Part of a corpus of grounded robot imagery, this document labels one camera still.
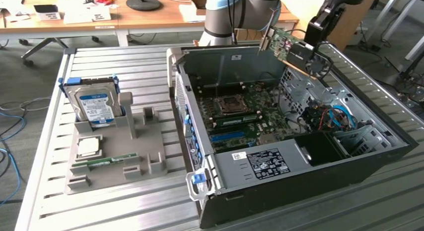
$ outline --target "aluminum table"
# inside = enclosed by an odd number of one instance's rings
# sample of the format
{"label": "aluminum table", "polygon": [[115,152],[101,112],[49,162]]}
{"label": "aluminum table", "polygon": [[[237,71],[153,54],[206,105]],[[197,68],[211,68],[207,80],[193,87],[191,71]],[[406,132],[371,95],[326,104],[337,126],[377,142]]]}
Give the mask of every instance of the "aluminum table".
{"label": "aluminum table", "polygon": [[[74,114],[58,87],[54,87],[17,231],[199,230],[197,210],[183,180],[185,167],[166,86],[165,50],[181,46],[187,44],[77,49],[62,56],[57,78],[95,78],[115,74],[121,91],[130,91],[134,95],[134,112],[143,106],[153,106],[159,112],[169,173],[150,180],[65,195]],[[322,47],[334,66],[421,144],[362,183],[209,230],[398,231],[424,226],[424,122],[337,50],[329,45]],[[333,77],[325,80],[329,86],[338,83]]]}

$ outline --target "white box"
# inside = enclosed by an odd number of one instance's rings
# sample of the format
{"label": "white box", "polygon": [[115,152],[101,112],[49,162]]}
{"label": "white box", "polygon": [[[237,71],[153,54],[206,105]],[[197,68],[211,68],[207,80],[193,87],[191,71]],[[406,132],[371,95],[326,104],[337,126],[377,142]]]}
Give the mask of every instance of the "white box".
{"label": "white box", "polygon": [[34,14],[39,21],[59,20],[59,14],[55,5],[33,5]]}
{"label": "white box", "polygon": [[93,21],[111,20],[110,11],[109,11],[107,6],[91,6],[90,7],[90,14],[91,14]]}

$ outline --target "green circuit board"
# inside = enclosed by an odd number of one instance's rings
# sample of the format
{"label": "green circuit board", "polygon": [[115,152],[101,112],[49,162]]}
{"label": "green circuit board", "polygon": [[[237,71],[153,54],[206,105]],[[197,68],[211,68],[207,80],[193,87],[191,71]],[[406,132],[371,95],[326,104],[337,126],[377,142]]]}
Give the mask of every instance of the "green circuit board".
{"label": "green circuit board", "polygon": [[[245,84],[242,93],[221,97],[197,97],[209,139],[217,153],[282,141],[285,136],[295,133],[275,106],[270,94],[273,89],[273,87],[265,87],[263,84],[251,83]],[[242,106],[235,107],[242,111],[239,115],[225,114],[225,108],[219,104],[222,99],[231,99],[235,100],[231,101],[233,103],[242,103]],[[230,137],[234,134],[238,134],[234,138],[213,140],[215,137],[226,135]]]}
{"label": "green circuit board", "polygon": [[265,38],[265,49],[270,49],[277,59],[285,62],[291,45],[302,40],[279,28],[271,27],[270,30],[273,31],[273,35]]}

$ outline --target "motherboard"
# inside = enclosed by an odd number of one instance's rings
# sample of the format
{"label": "motherboard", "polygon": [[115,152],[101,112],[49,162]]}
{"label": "motherboard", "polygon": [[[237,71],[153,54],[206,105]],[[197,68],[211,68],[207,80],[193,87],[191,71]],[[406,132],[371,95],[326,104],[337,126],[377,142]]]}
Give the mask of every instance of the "motherboard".
{"label": "motherboard", "polygon": [[274,86],[262,82],[199,88],[199,112],[215,153],[282,141],[297,133],[274,101]]}

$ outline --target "wooden desk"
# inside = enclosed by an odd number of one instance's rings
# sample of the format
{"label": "wooden desk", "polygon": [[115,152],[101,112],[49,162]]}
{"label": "wooden desk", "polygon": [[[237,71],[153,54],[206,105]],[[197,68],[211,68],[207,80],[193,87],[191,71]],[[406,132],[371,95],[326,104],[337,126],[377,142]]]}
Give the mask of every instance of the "wooden desk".
{"label": "wooden desk", "polygon": [[[0,39],[115,35],[118,45],[127,46],[127,34],[203,30],[202,22],[187,23],[182,20],[178,5],[183,3],[170,0],[159,1],[162,3],[159,10],[141,12],[126,6],[126,0],[114,0],[118,7],[110,9],[111,20],[109,21],[63,24],[62,20],[39,21],[35,15],[30,15],[27,20],[6,22],[3,28],[0,26]],[[23,5],[31,10],[34,4],[57,3],[59,0],[23,0]],[[287,23],[293,25],[297,21],[297,18],[283,7],[278,26],[286,27]]]}

